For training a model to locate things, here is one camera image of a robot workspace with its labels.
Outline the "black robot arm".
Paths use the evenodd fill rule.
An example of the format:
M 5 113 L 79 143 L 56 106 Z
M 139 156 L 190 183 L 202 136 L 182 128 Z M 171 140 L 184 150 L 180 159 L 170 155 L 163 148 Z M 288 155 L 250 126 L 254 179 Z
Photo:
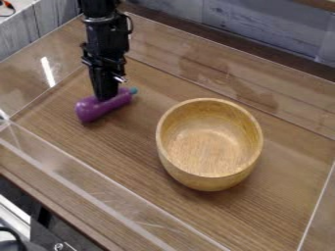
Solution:
M 134 22 L 119 11 L 122 0 L 79 0 L 87 40 L 82 43 L 82 61 L 88 66 L 96 98 L 106 101 L 118 95 L 126 76 L 126 53 Z

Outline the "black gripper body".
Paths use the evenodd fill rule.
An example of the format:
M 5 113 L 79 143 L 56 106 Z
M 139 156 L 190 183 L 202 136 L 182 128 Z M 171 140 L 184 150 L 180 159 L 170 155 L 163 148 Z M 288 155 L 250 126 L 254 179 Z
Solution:
M 83 23 L 87 30 L 87 41 L 82 44 L 83 63 L 124 78 L 124 55 L 130 51 L 134 31 L 131 18 L 123 13 L 114 13 L 103 18 L 83 18 Z

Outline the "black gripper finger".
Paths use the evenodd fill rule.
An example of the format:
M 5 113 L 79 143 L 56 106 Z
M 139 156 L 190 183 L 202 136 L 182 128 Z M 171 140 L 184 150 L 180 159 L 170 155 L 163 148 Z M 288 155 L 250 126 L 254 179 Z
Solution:
M 91 81 L 92 81 L 92 86 L 94 86 L 94 92 L 96 95 L 96 98 L 99 100 L 104 100 L 104 72 L 103 69 L 98 66 L 91 66 L 90 67 L 90 76 L 91 76 Z
M 116 96 L 119 84 L 123 83 L 124 81 L 126 77 L 122 75 L 108 75 L 104 78 L 103 95 L 106 100 Z

